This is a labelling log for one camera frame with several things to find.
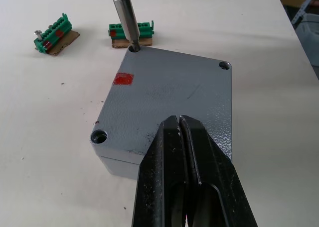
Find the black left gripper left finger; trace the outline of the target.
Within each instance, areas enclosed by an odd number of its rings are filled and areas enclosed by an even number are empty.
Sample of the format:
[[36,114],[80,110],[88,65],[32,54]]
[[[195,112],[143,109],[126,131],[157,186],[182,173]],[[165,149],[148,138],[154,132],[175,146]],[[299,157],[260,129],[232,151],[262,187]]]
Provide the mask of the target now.
[[169,116],[140,166],[132,218],[134,227],[183,227],[187,162],[177,117]]

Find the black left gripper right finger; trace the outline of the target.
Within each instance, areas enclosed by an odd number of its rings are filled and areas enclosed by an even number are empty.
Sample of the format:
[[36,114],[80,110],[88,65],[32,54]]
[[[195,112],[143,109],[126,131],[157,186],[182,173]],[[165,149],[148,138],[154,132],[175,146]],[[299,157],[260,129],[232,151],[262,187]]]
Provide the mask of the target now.
[[232,161],[202,122],[179,119],[188,167],[190,227],[255,227],[257,222]]

